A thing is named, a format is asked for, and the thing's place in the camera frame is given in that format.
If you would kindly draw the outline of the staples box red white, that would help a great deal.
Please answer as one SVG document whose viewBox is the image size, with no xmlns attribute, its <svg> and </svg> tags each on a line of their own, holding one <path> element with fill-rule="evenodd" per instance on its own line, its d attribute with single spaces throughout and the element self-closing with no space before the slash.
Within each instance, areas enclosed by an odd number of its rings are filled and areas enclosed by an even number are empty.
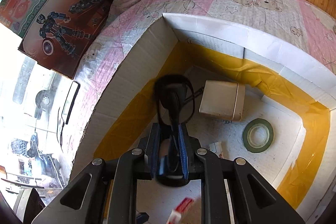
<svg viewBox="0 0 336 224">
<path fill-rule="evenodd" d="M 184 198 L 177 207 L 175 207 L 166 221 L 166 224 L 180 224 L 183 217 L 187 214 L 190 208 L 193 206 L 195 200 L 193 198 Z"/>
</svg>

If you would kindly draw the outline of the gold metal tin box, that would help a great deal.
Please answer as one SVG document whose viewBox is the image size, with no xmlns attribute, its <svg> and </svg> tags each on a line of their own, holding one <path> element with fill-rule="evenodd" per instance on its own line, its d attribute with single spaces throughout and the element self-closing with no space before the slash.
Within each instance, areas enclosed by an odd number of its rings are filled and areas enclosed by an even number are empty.
<svg viewBox="0 0 336 224">
<path fill-rule="evenodd" d="M 199 112 L 223 121 L 238 122 L 243 116 L 245 85 L 228 81 L 207 80 Z"/>
</svg>

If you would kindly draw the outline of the green tape roll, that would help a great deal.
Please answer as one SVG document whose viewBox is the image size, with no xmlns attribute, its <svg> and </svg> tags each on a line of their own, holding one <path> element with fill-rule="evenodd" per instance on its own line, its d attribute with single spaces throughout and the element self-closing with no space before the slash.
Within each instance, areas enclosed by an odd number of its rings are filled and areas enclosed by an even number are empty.
<svg viewBox="0 0 336 224">
<path fill-rule="evenodd" d="M 272 125 L 267 120 L 261 118 L 249 122 L 242 134 L 244 147 L 251 153 L 266 151 L 271 146 L 273 138 Z"/>
</svg>

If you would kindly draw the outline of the small snack packet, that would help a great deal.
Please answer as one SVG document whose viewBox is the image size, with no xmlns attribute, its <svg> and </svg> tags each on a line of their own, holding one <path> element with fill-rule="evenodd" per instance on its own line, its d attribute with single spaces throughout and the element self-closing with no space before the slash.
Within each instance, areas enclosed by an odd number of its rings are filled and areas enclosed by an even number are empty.
<svg viewBox="0 0 336 224">
<path fill-rule="evenodd" d="M 226 158 L 225 143 L 223 141 L 218 141 L 218 142 L 209 144 L 209 150 L 215 153 L 221 159 Z"/>
</svg>

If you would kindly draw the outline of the white cardboard box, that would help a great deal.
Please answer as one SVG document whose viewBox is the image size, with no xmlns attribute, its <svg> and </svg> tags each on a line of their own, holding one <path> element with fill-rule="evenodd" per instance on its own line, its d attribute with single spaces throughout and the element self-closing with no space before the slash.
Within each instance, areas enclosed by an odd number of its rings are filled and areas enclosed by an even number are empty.
<svg viewBox="0 0 336 224">
<path fill-rule="evenodd" d="M 267 170 L 280 194 L 314 222 L 335 179 L 335 74 L 276 36 L 208 16 L 164 13 L 130 24 L 117 18 L 95 39 L 75 76 L 83 135 L 71 173 L 94 156 L 126 151 L 155 116 L 156 79 L 191 67 L 236 84 L 206 81 L 195 105 L 206 117 L 242 119 L 243 85 L 249 85 L 301 118 L 305 132 L 277 149 L 285 159 Z"/>
</svg>

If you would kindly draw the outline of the black smartphone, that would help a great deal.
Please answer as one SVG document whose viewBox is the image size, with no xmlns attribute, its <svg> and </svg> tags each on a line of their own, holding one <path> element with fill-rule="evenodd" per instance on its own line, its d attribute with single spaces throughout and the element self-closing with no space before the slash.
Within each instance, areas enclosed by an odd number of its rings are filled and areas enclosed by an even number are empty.
<svg viewBox="0 0 336 224">
<path fill-rule="evenodd" d="M 62 113 L 61 113 L 61 119 L 64 124 L 68 124 L 69 122 L 71 112 L 75 104 L 75 100 L 79 92 L 79 89 L 80 89 L 80 84 L 76 81 L 73 81 L 68 91 L 66 100 L 63 105 Z"/>
</svg>

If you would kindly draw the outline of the robot toy box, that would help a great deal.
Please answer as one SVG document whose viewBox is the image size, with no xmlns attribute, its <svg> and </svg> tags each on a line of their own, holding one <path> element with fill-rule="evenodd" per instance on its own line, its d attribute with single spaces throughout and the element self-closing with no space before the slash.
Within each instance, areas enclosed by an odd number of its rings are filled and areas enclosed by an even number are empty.
<svg viewBox="0 0 336 224">
<path fill-rule="evenodd" d="M 104 27 L 112 0 L 46 0 L 28 17 L 18 50 L 69 79 Z"/>
</svg>

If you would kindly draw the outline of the pink cartoon bear quilt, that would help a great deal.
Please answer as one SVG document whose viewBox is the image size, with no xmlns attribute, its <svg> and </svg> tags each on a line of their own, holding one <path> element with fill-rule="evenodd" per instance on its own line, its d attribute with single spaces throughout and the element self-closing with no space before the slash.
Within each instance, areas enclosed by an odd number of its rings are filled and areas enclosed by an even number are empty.
<svg viewBox="0 0 336 224">
<path fill-rule="evenodd" d="M 75 76 L 82 85 L 70 119 L 76 135 L 136 39 L 164 13 L 227 21 L 228 42 L 301 76 L 311 97 L 335 109 L 335 19 L 305 0 L 114 0 Z"/>
</svg>

